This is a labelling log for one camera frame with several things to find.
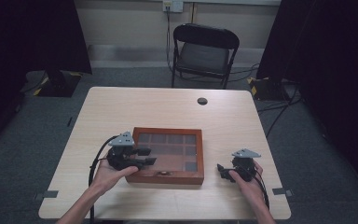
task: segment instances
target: black cable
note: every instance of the black cable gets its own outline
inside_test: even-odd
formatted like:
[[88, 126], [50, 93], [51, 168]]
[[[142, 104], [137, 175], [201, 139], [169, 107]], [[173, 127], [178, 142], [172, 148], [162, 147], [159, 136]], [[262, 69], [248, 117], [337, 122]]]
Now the black cable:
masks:
[[294, 81], [283, 81], [282, 84], [284, 85], [299, 85], [299, 82], [294, 82]]
[[[302, 100], [302, 97], [298, 98], [296, 101], [294, 101], [293, 103], [291, 103], [291, 104], [289, 104], [289, 105], [295, 105], [295, 104], [297, 104], [298, 102], [300, 102], [301, 100]], [[269, 108], [270, 106], [273, 106], [273, 105], [267, 105], [267, 106], [264, 107], [263, 109], [257, 110], [257, 113], [263, 113], [263, 112], [268, 111], [268, 110], [281, 109], [281, 108], [284, 108], [285, 106], [287, 106], [287, 104], [281, 105], [281, 106], [277, 106], [277, 107]]]
[[279, 119], [279, 117], [282, 115], [282, 113], [283, 113], [290, 105], [293, 105], [293, 100], [295, 99], [297, 90], [298, 90], [298, 86], [296, 86], [295, 92], [293, 93], [292, 98], [290, 98], [290, 101], [287, 103], [287, 105], [283, 105], [283, 106], [282, 106], [281, 112], [279, 113], [279, 115], [277, 116], [277, 118], [272, 122], [271, 126], [269, 127], [269, 129], [268, 129], [268, 131], [267, 131], [266, 138], [269, 137], [269, 133], [271, 132], [272, 127], [274, 127], [275, 123], [278, 121], [278, 119]]
[[279, 103], [275, 103], [275, 104], [272, 104], [272, 105], [266, 105], [264, 108], [262, 108], [260, 110], [257, 110], [257, 113], [258, 113], [258, 115], [261, 115], [265, 111], [274, 110], [274, 109], [280, 109], [280, 108], [283, 108], [286, 105], [287, 105], [286, 102], [279, 102]]
[[194, 15], [196, 14], [194, 8], [196, 8], [196, 3], [193, 3], [193, 7], [191, 8], [191, 23], [194, 22]]
[[243, 166], [241, 166], [241, 165], [240, 165], [240, 167], [241, 167], [244, 171], [246, 171], [246, 173], [248, 173], [248, 175], [250, 175], [250, 176], [258, 183], [258, 185], [260, 186], [261, 191], [263, 192], [263, 195], [264, 195], [264, 202], [266, 203], [266, 206], [267, 206], [267, 208], [269, 209], [269, 196], [267, 195], [266, 185], [264, 184], [264, 180], [263, 180], [263, 177], [261, 177], [261, 174], [258, 173], [257, 170], [255, 170], [255, 171], [258, 173], [258, 175], [260, 176], [260, 179], [261, 179], [261, 181], [262, 181], [263, 183], [260, 182], [260, 180], [257, 179], [257, 178], [255, 177], [255, 175], [251, 174], [245, 167], [243, 167]]
[[[106, 147], [106, 145], [115, 138], [117, 138], [117, 135], [109, 138], [108, 140], [106, 140], [105, 143], [103, 143], [103, 145], [101, 146], [100, 150], [97, 153], [97, 156], [95, 157], [94, 161], [92, 162], [92, 165], [89, 168], [89, 186], [91, 185], [92, 180], [94, 179], [94, 172], [97, 167], [98, 161], [100, 160], [99, 158], [100, 158], [101, 152]], [[90, 224], [94, 223], [94, 205], [89, 210], [89, 223]]]
[[254, 70], [257, 70], [257, 68], [255, 68], [256, 65], [260, 65], [260, 63], [255, 63], [254, 65], [252, 65], [251, 69], [249, 70], [244, 70], [244, 71], [239, 71], [239, 72], [231, 72], [230, 74], [237, 74], [237, 73], [244, 73], [244, 72], [252, 72]]
[[170, 11], [171, 11], [171, 9], [169, 7], [165, 7], [165, 9], [166, 9], [166, 12], [167, 12], [167, 23], [168, 23], [168, 27], [167, 27], [167, 44], [166, 44], [167, 65], [168, 65], [168, 68], [170, 68], [170, 70], [172, 72], [171, 62], [170, 62], [170, 47], [171, 47]]
[[[246, 79], [247, 77], [249, 77], [252, 72], [254, 70], [257, 70], [257, 68], [255, 68], [256, 65], [258, 65], [259, 63], [255, 63], [254, 65], [252, 65], [251, 69], [249, 70], [243, 70], [243, 71], [239, 71], [239, 72], [234, 72], [234, 73], [230, 73], [230, 74], [238, 74], [238, 73], [244, 73], [244, 72], [250, 72], [247, 76], [245, 77], [241, 77], [241, 78], [238, 78], [238, 79], [233, 79], [233, 80], [229, 80], [228, 82], [236, 82], [236, 81], [241, 81], [243, 79]], [[203, 83], [221, 83], [221, 81], [204, 81], [204, 80], [194, 80], [194, 79], [197, 79], [197, 78], [203, 78], [205, 76], [196, 76], [196, 77], [180, 77], [178, 76], [179, 78], [183, 79], [183, 80], [187, 80], [187, 81], [195, 81], [195, 82], [203, 82]]]

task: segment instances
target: black chair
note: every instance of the black chair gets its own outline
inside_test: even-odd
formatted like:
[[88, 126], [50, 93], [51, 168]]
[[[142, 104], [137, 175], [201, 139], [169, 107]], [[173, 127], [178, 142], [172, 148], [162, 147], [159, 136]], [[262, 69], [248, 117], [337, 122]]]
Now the black chair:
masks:
[[[173, 31], [174, 53], [172, 88], [175, 72], [221, 79], [226, 88], [231, 66], [240, 45], [238, 37], [227, 29], [195, 23], [179, 25]], [[179, 53], [179, 44], [183, 43]]]

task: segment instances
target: forearm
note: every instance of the forearm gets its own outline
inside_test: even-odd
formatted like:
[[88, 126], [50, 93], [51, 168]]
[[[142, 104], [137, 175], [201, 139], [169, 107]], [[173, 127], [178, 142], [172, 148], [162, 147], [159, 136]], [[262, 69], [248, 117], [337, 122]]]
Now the forearm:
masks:
[[269, 209], [267, 208], [266, 204], [263, 201], [252, 203], [252, 209], [255, 213], [257, 218], [258, 224], [275, 224], [275, 220], [272, 217]]
[[58, 224], [76, 224], [82, 223], [88, 211], [101, 197], [101, 191], [88, 188], [80, 196], [80, 198], [72, 205], [72, 207], [58, 220]]

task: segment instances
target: table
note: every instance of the table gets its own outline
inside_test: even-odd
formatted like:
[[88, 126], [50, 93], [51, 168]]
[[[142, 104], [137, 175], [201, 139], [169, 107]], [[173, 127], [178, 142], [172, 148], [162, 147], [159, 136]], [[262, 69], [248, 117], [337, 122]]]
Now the table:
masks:
[[[199, 105], [204, 97], [207, 105]], [[271, 214], [291, 216], [267, 139], [250, 92], [94, 87], [89, 90], [45, 198], [42, 218], [60, 218], [88, 187], [90, 165], [111, 136], [133, 127], [202, 129], [204, 182], [201, 186], [129, 184], [125, 178], [95, 204], [100, 219], [228, 220], [255, 218], [236, 184], [222, 179], [216, 164], [232, 167], [231, 153], [244, 147], [259, 154]]]

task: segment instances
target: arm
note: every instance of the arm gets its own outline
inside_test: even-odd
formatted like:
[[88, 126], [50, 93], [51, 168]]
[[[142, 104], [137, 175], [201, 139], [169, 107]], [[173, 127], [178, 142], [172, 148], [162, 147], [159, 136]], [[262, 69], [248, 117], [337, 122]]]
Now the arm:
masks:
[[[258, 172], [258, 174], [256, 174], [256, 178], [260, 179], [260, 175], [263, 173], [263, 168], [261, 168], [261, 166], [256, 161], [255, 168]], [[275, 224], [276, 222], [264, 202], [264, 195], [257, 181], [252, 179], [250, 182], [245, 182], [240, 177], [240, 175], [233, 170], [229, 171], [229, 174], [232, 176], [235, 182], [237, 182], [242, 195], [251, 205], [252, 210], [254, 211], [257, 218], [257, 222], [259, 224]]]
[[57, 223], [81, 223], [95, 202], [110, 190], [121, 177], [131, 175], [137, 171], [136, 166], [116, 171], [109, 165], [107, 160], [101, 160], [97, 174], [89, 188], [84, 191]]

